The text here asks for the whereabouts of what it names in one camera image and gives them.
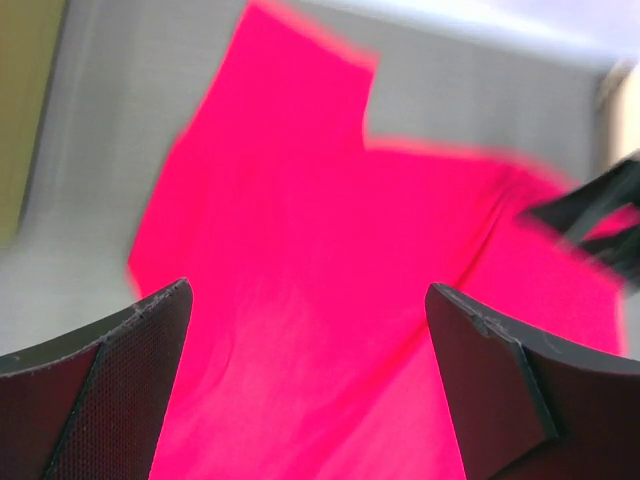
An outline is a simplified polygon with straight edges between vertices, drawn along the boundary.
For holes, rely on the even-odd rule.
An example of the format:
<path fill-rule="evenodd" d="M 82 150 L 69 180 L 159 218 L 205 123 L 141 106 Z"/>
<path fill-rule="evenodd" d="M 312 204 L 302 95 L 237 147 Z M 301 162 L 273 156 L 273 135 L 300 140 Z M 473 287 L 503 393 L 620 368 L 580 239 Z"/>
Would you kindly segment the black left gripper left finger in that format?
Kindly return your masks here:
<path fill-rule="evenodd" d="M 2 478 L 148 478 L 192 300 L 180 279 L 101 320 L 2 356 Z"/>

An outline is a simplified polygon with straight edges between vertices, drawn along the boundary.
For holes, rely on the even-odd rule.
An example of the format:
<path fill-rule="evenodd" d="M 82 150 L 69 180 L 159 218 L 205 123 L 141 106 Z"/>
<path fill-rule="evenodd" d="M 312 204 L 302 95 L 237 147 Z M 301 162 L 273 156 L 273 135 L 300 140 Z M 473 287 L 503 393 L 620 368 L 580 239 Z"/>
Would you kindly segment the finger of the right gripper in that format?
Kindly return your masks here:
<path fill-rule="evenodd" d="M 577 248 L 626 280 L 639 278 L 639 225 L 590 238 L 599 223 L 616 211 L 639 208 L 639 160 L 624 158 L 607 172 L 570 193 L 523 210 Z"/>

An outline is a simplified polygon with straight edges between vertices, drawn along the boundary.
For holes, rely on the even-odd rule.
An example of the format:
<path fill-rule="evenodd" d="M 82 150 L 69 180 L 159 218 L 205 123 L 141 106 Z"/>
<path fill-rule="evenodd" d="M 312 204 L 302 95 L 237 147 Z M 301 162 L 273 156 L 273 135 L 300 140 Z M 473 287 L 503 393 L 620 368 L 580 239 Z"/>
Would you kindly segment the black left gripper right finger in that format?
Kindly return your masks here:
<path fill-rule="evenodd" d="M 636 479 L 639 363 L 444 284 L 426 315 L 469 479 Z"/>

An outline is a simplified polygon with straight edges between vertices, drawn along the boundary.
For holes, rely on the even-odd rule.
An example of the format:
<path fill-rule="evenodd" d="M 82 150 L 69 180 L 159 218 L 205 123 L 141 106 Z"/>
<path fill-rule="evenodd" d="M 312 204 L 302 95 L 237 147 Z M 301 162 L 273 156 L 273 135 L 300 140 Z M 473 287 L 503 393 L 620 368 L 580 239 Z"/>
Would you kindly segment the red t shirt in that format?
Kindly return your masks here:
<path fill-rule="evenodd" d="M 607 275 L 516 219 L 562 184 L 483 153 L 371 145 L 370 56 L 248 4 L 174 144 L 129 269 L 192 318 L 155 479 L 460 479 L 424 298 L 445 283 L 611 354 Z"/>

